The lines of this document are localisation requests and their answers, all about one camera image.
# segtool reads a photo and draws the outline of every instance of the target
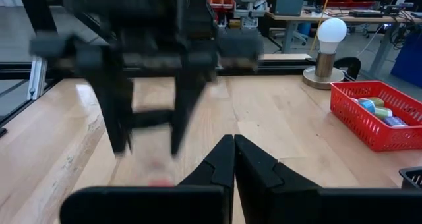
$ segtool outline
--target red plastic basket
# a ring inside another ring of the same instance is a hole
[[[366,97],[384,100],[385,107],[409,126],[388,126],[351,99]],[[330,108],[374,151],[422,148],[422,103],[383,82],[332,83]]]

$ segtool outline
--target wooden table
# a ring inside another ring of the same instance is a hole
[[[134,108],[172,104],[172,78],[135,82]],[[399,169],[422,165],[422,151],[372,152],[331,114],[329,105],[330,92],[304,85],[300,76],[220,77],[207,87],[192,118],[175,162],[176,180],[188,175],[225,134],[243,134],[325,187],[397,187]],[[142,180],[136,151],[116,160],[98,102],[84,80],[61,81],[5,128],[0,223],[58,223],[59,206],[71,192]],[[135,134],[138,141],[167,142],[161,132]],[[233,218],[233,223],[244,223],[237,193]]]
[[[344,13],[348,14],[352,10],[338,10],[338,9],[329,9],[331,13]],[[420,18],[414,18],[410,15],[410,12],[406,12],[407,16],[410,17],[414,22],[416,23],[422,23],[422,19]],[[297,29],[297,24],[301,22],[318,22],[320,20],[320,16],[312,16],[312,14],[306,13],[305,11],[302,11],[301,16],[276,16],[273,13],[266,13],[266,17],[269,17],[273,20],[284,20],[287,22],[286,26],[286,32],[284,34],[283,38],[283,47],[281,48],[282,53],[290,53],[291,49],[291,41],[293,39],[293,32]],[[323,17],[322,20],[328,20],[331,17]],[[397,24],[397,22],[406,22],[406,19],[397,17],[396,19],[390,17],[390,16],[384,16],[382,18],[363,18],[363,17],[351,17],[351,16],[344,16],[340,17],[344,22],[346,23],[370,23],[370,24],[376,24],[376,23],[389,23],[389,24]],[[381,45],[377,51],[377,54],[375,55],[374,61],[372,62],[372,65],[369,69],[369,71],[362,70],[361,74],[365,76],[368,79],[371,80],[378,80],[378,74],[385,62],[385,59],[387,58],[387,55],[389,54],[392,44],[390,43],[390,36],[393,33],[394,28],[389,27],[389,29],[386,31],[382,41]]]

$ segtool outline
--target white globe light bulb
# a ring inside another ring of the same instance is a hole
[[[333,54],[338,44],[345,38],[347,26],[339,18],[324,21],[318,29],[318,40],[321,53]]]

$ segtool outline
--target brass lamp base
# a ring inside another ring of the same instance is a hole
[[[336,68],[332,69],[331,76],[324,78],[315,75],[315,66],[309,67],[303,71],[303,82],[316,89],[330,90],[331,82],[341,82],[343,79],[343,72]]]

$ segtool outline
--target lamp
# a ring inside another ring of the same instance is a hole
[[[320,50],[316,58],[316,66],[303,71],[303,82],[317,89],[331,89],[331,82],[341,82],[344,74],[339,69],[333,69],[336,49],[344,39],[347,26],[339,18],[331,18],[321,24],[318,29]]]

